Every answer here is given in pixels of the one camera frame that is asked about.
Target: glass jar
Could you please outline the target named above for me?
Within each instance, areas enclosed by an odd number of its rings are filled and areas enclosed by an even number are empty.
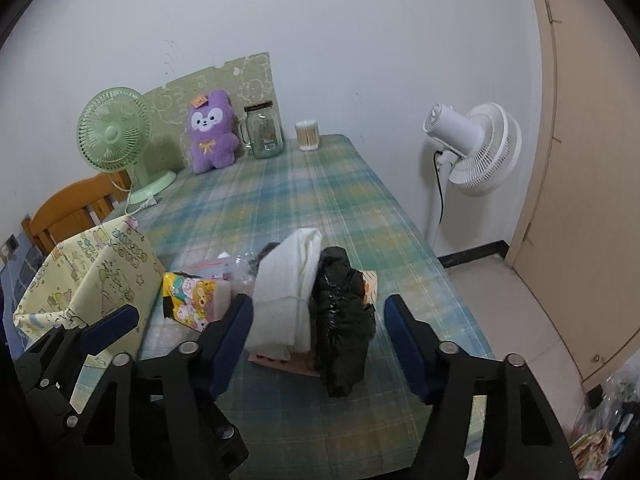
[[[273,109],[273,101],[247,106],[245,117],[239,122],[240,136],[251,147],[255,158],[269,158],[282,153],[284,142],[280,120]]]

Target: beige door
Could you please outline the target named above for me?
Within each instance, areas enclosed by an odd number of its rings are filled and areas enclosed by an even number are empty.
[[[549,3],[554,139],[514,269],[600,380],[640,328],[640,57],[603,0]]]

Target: purple plush toy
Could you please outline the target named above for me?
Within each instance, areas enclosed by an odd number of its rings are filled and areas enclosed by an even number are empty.
[[[209,102],[199,108],[189,106],[186,130],[191,137],[193,173],[226,168],[235,161],[240,141],[231,132],[234,109],[225,90],[214,90]]]

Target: green desk fan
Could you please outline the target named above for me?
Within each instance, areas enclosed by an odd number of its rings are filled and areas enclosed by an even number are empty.
[[[103,173],[132,166],[133,180],[139,187],[130,190],[127,204],[145,202],[175,180],[173,171],[149,176],[142,153],[150,139],[148,105],[142,95],[129,88],[103,90],[78,119],[78,150],[89,166]]]

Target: plaid tablecloth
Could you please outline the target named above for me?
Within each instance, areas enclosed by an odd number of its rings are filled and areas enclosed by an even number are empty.
[[[491,350],[431,249],[351,142],[324,136],[319,150],[305,153],[290,141],[272,159],[244,156],[200,176],[185,170],[159,197],[158,205],[136,217],[167,269],[214,259],[222,251],[257,253],[295,228],[317,227],[324,246],[342,246],[352,266],[378,272],[377,333],[365,380],[349,397],[330,399],[317,378],[240,359],[229,390],[218,398],[249,449],[249,459],[232,477],[359,479],[409,466],[430,409],[406,386],[383,323],[385,298],[402,294],[417,319],[470,354],[487,356]],[[140,358],[164,355],[196,335],[163,319],[158,301]],[[95,381],[96,370],[85,370],[79,397]],[[478,447],[482,420],[477,402],[469,452]]]

